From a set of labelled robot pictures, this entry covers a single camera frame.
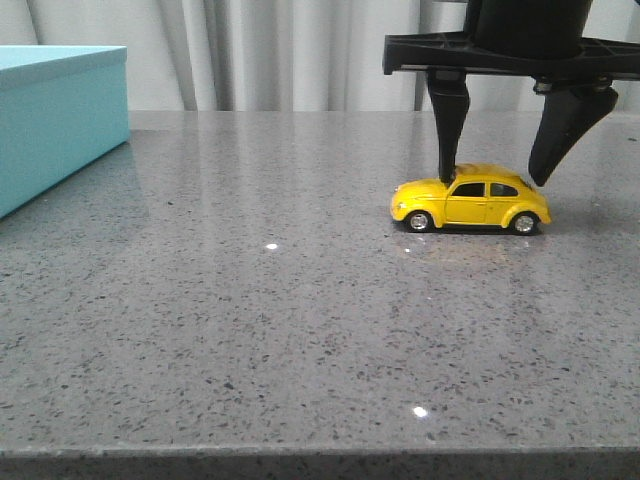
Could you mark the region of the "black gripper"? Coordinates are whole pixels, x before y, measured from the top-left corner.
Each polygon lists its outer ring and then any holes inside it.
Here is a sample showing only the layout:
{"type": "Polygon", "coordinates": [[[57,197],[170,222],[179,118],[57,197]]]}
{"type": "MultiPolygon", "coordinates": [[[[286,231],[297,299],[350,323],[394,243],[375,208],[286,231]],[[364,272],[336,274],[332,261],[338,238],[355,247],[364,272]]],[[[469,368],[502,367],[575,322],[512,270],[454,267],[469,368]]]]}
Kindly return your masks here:
{"type": "MultiPolygon", "coordinates": [[[[590,9],[589,1],[469,1],[460,31],[385,38],[386,75],[428,70],[426,83],[439,142],[438,175],[443,183],[453,180],[458,141],[470,106],[465,72],[549,80],[639,78],[637,43],[583,35],[590,9]]],[[[559,89],[544,84],[541,93],[544,109],[528,164],[538,186],[547,182],[564,156],[618,100],[610,80],[559,89]]]]}

